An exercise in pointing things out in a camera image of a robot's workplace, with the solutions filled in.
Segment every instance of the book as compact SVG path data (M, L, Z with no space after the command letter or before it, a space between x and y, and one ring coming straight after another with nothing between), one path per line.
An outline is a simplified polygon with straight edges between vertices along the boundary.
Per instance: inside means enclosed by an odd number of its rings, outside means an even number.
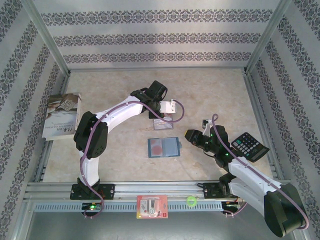
M42 137L46 141L73 138L80 121L80 106L80 93L50 96Z

